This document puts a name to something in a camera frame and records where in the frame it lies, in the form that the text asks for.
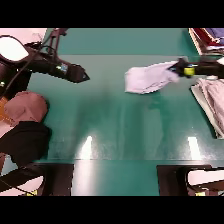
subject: teal table surface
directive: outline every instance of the teal table surface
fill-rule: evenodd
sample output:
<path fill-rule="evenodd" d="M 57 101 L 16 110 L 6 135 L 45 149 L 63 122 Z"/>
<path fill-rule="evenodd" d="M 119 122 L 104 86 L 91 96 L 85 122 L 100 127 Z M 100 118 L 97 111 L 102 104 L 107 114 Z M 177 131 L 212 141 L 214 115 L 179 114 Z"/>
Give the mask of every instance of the teal table surface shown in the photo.
<path fill-rule="evenodd" d="M 36 73 L 28 89 L 50 102 L 53 134 L 40 162 L 74 163 L 72 195 L 158 195 L 156 165 L 224 166 L 224 141 L 190 91 L 196 78 L 125 93 L 129 68 L 197 55 L 187 29 L 70 29 L 59 54 L 91 80 Z"/>

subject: pink cloth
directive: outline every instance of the pink cloth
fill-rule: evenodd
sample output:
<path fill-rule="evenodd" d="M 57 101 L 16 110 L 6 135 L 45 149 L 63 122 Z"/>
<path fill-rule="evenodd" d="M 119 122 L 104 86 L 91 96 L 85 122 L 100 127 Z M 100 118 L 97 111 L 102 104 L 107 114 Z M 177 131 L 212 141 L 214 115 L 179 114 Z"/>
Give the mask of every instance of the pink cloth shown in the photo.
<path fill-rule="evenodd" d="M 47 111 L 44 97 L 30 91 L 17 93 L 4 106 L 5 114 L 12 119 L 12 126 L 16 126 L 20 121 L 41 122 Z"/>
<path fill-rule="evenodd" d="M 197 85 L 204 94 L 219 127 L 224 132 L 224 79 L 214 81 L 198 79 Z"/>

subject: white cloth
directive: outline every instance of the white cloth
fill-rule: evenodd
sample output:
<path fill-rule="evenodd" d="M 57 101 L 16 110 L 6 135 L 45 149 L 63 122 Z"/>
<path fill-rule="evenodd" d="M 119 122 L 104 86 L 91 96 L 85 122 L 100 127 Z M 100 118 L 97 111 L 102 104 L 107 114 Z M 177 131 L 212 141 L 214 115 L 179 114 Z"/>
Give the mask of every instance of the white cloth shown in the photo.
<path fill-rule="evenodd" d="M 145 94 L 157 91 L 169 82 L 178 82 L 176 73 L 167 70 L 177 61 L 133 67 L 125 73 L 125 92 Z"/>
<path fill-rule="evenodd" d="M 224 139 L 224 80 L 200 78 L 191 90 L 214 127 L 217 138 Z"/>

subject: black cable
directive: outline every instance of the black cable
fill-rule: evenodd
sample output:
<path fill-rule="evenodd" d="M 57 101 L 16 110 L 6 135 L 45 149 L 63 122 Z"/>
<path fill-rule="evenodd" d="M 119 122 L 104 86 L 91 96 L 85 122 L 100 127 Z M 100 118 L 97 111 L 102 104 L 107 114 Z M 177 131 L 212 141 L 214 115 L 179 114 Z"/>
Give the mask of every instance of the black cable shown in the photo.
<path fill-rule="evenodd" d="M 2 180 L 1 178 L 0 178 L 0 181 L 1 181 L 2 183 L 4 183 L 5 185 L 7 185 L 8 187 L 10 187 L 10 188 L 15 188 L 15 189 L 17 189 L 17 190 L 19 190 L 19 191 L 22 191 L 23 193 L 31 194 L 32 196 L 36 196 L 35 194 L 33 194 L 33 193 L 29 192 L 29 191 L 25 191 L 25 190 L 23 190 L 23 189 L 21 189 L 21 188 L 19 188 L 19 187 L 13 187 L 13 186 L 11 186 L 10 184 L 6 183 L 6 182 L 5 182 L 4 180 Z"/>
<path fill-rule="evenodd" d="M 37 56 L 37 54 L 41 51 L 41 49 L 43 48 L 43 46 L 48 42 L 48 40 L 51 37 L 51 33 L 50 35 L 47 37 L 47 39 L 44 41 L 44 43 L 42 43 L 42 45 L 40 46 L 40 48 L 36 51 L 36 53 L 33 55 L 33 57 L 30 58 L 30 60 L 16 73 L 16 75 L 11 79 L 11 81 L 9 82 L 9 84 L 7 85 L 5 91 L 2 93 L 2 95 L 0 96 L 0 100 L 2 99 L 2 97 L 7 93 L 9 87 L 12 85 L 12 83 L 15 81 L 15 79 L 21 74 L 21 72 L 33 61 L 33 59 Z"/>

